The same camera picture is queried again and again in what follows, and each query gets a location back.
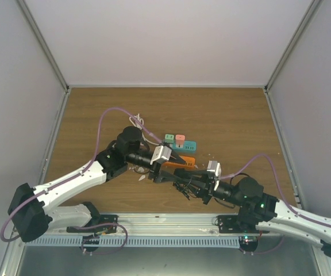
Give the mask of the black adapter with cable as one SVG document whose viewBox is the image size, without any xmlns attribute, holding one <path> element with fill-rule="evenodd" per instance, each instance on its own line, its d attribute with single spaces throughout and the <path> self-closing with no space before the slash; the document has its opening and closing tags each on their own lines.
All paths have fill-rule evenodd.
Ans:
<svg viewBox="0 0 331 276">
<path fill-rule="evenodd" d="M 201 198 L 200 188 L 190 183 L 173 182 L 173 187 L 180 192 L 187 200 Z"/>
</svg>

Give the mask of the green plug adapter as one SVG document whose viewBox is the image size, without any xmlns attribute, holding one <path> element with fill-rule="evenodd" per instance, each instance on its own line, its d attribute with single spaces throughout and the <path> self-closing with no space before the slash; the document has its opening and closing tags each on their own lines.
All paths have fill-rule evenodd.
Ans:
<svg viewBox="0 0 331 276">
<path fill-rule="evenodd" d="M 166 142 L 166 143 L 170 143 L 170 144 L 172 144 L 172 143 L 174 143 L 174 140 L 175 140 L 175 136 L 174 135 L 172 135 L 172 134 L 165 134 L 165 136 L 164 136 L 164 141 Z"/>
</svg>

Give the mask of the teal power strip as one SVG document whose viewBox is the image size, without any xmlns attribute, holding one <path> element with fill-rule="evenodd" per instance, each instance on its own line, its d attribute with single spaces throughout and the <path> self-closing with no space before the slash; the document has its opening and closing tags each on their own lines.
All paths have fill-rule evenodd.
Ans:
<svg viewBox="0 0 331 276">
<path fill-rule="evenodd" d="M 171 148 L 178 152 L 185 152 L 185 153 L 196 153 L 197 150 L 197 142 L 196 141 L 189 141 L 186 140 L 183 145 L 177 145 L 175 143 L 170 144 Z"/>
</svg>

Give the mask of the pink plug adapter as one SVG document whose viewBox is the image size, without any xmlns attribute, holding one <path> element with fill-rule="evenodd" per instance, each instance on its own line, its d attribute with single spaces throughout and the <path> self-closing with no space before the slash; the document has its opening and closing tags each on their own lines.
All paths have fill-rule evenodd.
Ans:
<svg viewBox="0 0 331 276">
<path fill-rule="evenodd" d="M 177 148 L 183 148 L 184 142 L 186 140 L 185 135 L 177 134 L 175 135 L 175 145 Z"/>
</svg>

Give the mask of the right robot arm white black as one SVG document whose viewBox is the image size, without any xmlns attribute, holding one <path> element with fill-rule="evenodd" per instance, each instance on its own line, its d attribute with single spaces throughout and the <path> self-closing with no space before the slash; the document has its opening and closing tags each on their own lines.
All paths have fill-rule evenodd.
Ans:
<svg viewBox="0 0 331 276">
<path fill-rule="evenodd" d="M 175 183 L 208 204 L 212 198 L 238 206 L 238 230 L 268 231 L 302 239 L 331 258 L 331 218 L 296 208 L 264 192 L 254 178 L 245 176 L 237 184 L 219 180 L 211 171 L 174 171 Z"/>
</svg>

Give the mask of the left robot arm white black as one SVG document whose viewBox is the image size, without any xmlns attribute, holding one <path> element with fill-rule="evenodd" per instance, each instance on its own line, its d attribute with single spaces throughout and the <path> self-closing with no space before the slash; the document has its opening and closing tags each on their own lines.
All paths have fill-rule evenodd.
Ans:
<svg viewBox="0 0 331 276">
<path fill-rule="evenodd" d="M 140 147 L 143 141 L 141 131 L 128 126 L 105 150 L 77 170 L 35 187 L 28 183 L 17 187 L 7 213 L 21 240 L 34 241 L 55 228 L 82 227 L 87 232 L 96 231 L 100 218 L 93 204 L 85 202 L 71 207 L 61 204 L 118 177 L 127 171 L 129 164 L 149 169 L 149 178 L 155 183 L 165 180 L 167 172 L 160 169 L 163 163 L 185 164 L 169 144 L 162 142 L 151 151 L 149 147 Z"/>
</svg>

